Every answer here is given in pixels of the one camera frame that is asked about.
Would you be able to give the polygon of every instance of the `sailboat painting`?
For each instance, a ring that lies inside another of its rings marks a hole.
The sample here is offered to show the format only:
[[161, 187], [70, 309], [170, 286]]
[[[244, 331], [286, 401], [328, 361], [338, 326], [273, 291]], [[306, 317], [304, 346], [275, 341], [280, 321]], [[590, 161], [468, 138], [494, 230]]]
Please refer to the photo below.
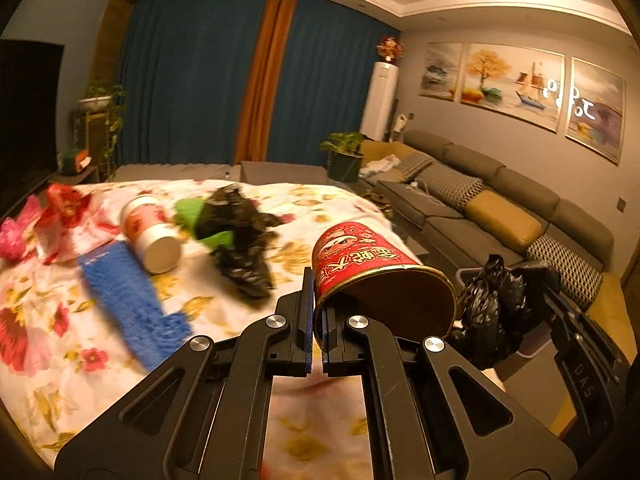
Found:
[[555, 132], [562, 104], [564, 56], [519, 46], [473, 43], [462, 102]]
[[619, 164], [625, 122], [625, 80], [587, 61], [572, 61], [572, 111], [566, 136]]

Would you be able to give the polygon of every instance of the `floral bed sheet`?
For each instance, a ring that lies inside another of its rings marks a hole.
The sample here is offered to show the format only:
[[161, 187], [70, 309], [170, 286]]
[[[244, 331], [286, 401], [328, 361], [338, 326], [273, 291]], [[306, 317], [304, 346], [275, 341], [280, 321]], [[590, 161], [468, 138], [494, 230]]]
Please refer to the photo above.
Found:
[[[122, 206], [142, 191], [152, 192], [169, 211], [178, 199], [206, 197], [227, 184], [140, 181], [79, 189], [104, 192], [110, 217], [119, 223]], [[186, 313], [194, 335], [227, 339], [273, 313], [280, 296], [300, 289], [313, 245], [332, 224], [362, 222], [411, 254], [378, 210], [348, 191], [242, 184], [242, 193], [261, 211], [286, 222], [274, 229], [278, 236], [267, 253], [276, 288], [260, 307], [245, 304], [215, 270], [207, 249], [181, 232], [184, 251], [179, 266], [152, 281], [164, 311]], [[314, 344], [309, 377], [274, 380], [264, 478], [372, 478], [360, 380], [330, 380], [321, 368]], [[66, 442], [145, 375], [117, 325], [91, 297], [75, 261], [52, 266], [36, 258], [16, 266], [0, 263], [0, 398], [50, 466]]]

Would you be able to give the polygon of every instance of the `green cloth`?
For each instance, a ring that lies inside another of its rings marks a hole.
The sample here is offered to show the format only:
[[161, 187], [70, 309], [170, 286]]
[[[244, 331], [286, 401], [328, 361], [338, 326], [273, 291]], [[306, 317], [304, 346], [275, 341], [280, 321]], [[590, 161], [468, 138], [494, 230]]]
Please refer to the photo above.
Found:
[[178, 225], [186, 227], [191, 233], [194, 240], [206, 245], [209, 249], [215, 249], [220, 245], [226, 246], [228, 249], [234, 248], [233, 231], [222, 231], [213, 236], [198, 240], [194, 233], [194, 228], [202, 208], [204, 207], [204, 199], [202, 198], [181, 198], [174, 204], [174, 222]]

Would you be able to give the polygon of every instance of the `canvas print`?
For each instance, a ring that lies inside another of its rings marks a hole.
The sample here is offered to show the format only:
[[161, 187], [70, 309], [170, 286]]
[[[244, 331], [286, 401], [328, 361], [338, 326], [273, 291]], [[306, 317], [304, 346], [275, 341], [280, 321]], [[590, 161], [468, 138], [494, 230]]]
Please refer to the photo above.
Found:
[[566, 136], [618, 164], [622, 152], [625, 80], [573, 59], [571, 114]]
[[471, 44], [462, 102], [555, 132], [562, 105], [564, 56], [545, 50]]
[[462, 43], [430, 43], [419, 95], [453, 101], [460, 76]]

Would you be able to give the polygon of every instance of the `black metal bracket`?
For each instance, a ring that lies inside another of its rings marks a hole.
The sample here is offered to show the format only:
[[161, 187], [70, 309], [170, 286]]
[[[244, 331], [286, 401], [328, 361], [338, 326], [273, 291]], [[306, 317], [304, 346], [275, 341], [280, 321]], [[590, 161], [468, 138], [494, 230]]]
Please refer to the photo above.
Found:
[[[329, 299], [315, 332], [325, 373], [362, 377], [376, 480], [566, 480], [624, 410], [626, 359], [552, 288], [545, 319], [579, 416], [564, 441], [443, 340], [397, 338], [348, 302]], [[310, 372], [313, 306], [305, 269], [302, 290], [240, 336], [192, 338], [69, 441], [54, 471], [64, 480], [257, 480], [273, 377]]]
[[362, 376], [376, 480], [575, 473], [571, 450], [443, 340], [403, 340], [341, 312], [321, 318], [322, 363], [330, 376]]
[[562, 440], [582, 465], [622, 418], [629, 362], [601, 327], [556, 291], [547, 287], [545, 301], [554, 314], [550, 325], [556, 365], [577, 413]]

